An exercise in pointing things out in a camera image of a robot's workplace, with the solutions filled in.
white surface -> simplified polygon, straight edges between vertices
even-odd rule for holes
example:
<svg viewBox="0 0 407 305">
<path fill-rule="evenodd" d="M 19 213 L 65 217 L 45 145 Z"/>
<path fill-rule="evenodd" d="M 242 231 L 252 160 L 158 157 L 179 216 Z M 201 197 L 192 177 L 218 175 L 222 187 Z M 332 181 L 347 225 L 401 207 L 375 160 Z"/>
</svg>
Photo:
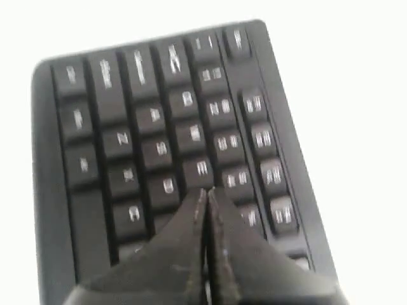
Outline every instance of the white surface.
<svg viewBox="0 0 407 305">
<path fill-rule="evenodd" d="M 250 18 L 268 25 L 350 303 L 405 300 L 406 10 L 402 1 L 371 2 L 3 1 L 0 303 L 38 304 L 31 186 L 34 65 L 58 54 Z"/>
</svg>

